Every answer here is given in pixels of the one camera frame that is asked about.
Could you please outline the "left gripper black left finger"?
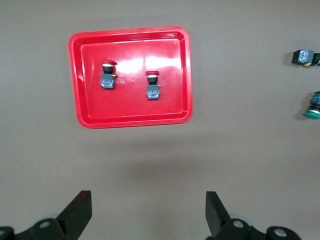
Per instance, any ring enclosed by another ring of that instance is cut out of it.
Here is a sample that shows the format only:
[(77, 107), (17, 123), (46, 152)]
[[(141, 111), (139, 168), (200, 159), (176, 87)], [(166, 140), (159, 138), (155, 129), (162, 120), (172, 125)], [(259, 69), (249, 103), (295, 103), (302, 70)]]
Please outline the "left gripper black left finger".
[(2, 240), (77, 240), (92, 217), (92, 194), (82, 190), (55, 218), (45, 218), (20, 233), (11, 226), (0, 228)]

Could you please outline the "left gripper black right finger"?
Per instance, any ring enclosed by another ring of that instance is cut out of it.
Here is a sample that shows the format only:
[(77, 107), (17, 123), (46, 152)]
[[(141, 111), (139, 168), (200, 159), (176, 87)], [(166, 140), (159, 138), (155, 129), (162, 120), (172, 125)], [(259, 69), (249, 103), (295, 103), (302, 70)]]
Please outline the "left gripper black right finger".
[(209, 240), (299, 240), (300, 236), (283, 226), (270, 226), (265, 233), (240, 218), (232, 218), (215, 191), (207, 191), (205, 218)]

